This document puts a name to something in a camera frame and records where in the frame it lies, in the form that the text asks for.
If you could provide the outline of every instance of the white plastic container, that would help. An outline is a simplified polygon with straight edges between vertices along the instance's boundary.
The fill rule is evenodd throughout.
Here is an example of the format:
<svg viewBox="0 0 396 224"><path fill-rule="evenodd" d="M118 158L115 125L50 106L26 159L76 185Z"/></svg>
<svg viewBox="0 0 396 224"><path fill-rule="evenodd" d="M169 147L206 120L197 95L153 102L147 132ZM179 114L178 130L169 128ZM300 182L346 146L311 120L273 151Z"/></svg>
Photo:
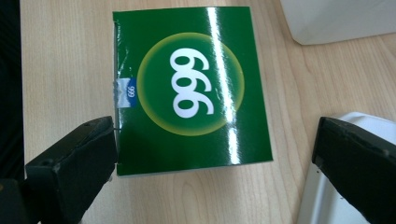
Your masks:
<svg viewBox="0 0 396 224"><path fill-rule="evenodd" d="M281 0L291 35L302 45L396 32L395 0Z"/></svg>
<svg viewBox="0 0 396 224"><path fill-rule="evenodd" d="M334 116L396 145L396 122L359 112ZM319 168L310 163L297 224L368 224L361 213L345 200Z"/></svg>

